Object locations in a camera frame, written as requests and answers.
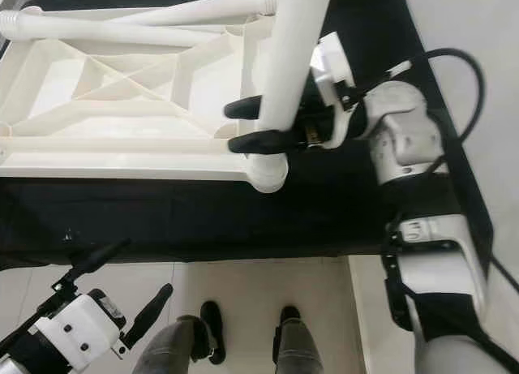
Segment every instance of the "black cloth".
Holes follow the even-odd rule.
[[[37,4],[59,10],[185,1]],[[359,82],[422,51],[405,0],[332,0],[323,33],[332,31],[339,33]],[[432,107],[444,108],[428,66],[406,80]],[[471,176],[463,153],[460,159]],[[378,253],[392,211],[381,201],[367,144],[349,141],[332,152],[291,154],[289,162],[285,187],[272,195],[248,183],[2,179],[0,267],[68,263],[74,252],[126,238],[133,244],[116,261]],[[466,186],[479,194],[474,181]],[[69,231],[79,240],[63,240]]]

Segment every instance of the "white plastic tube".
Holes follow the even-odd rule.
[[[64,19],[22,11],[0,11],[0,33],[12,41],[86,39],[176,47],[192,47],[220,36],[213,32]]]
[[[260,130],[288,131],[294,124],[329,2],[279,0],[259,112]],[[259,191],[274,192],[285,183],[286,155],[253,155],[249,162],[247,175]]]
[[[142,25],[193,24],[236,15],[273,15],[277,0],[199,0],[127,15],[110,21]]]

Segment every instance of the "person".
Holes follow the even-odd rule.
[[[218,305],[207,301],[200,316],[181,316],[160,331],[140,356],[133,374],[187,374],[194,362],[209,358],[212,364],[225,361],[223,322]],[[310,331],[293,306],[283,308],[276,327],[272,360],[277,374],[320,374],[323,365]]]

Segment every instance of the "black clamp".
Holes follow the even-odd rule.
[[[245,98],[228,104],[227,118],[256,120],[260,116],[261,96]],[[289,131],[257,131],[229,140],[233,153],[273,155],[291,151],[319,148],[332,138],[334,124],[333,106],[325,107],[317,97],[304,99],[294,126]]]

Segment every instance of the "black shoe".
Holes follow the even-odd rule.
[[[221,313],[218,304],[213,301],[205,302],[200,309],[200,317],[204,320],[211,329],[212,336],[217,341],[217,348],[214,349],[209,360],[212,364],[222,364],[225,360],[225,345],[223,335],[223,323],[221,320]]]
[[[288,319],[300,319],[301,313],[294,306],[286,306],[281,311],[279,319],[279,326],[276,327],[276,333],[274,334],[274,343],[272,345],[272,361],[277,364],[277,357],[279,356],[279,347],[281,345],[281,331],[283,329],[283,323]]]

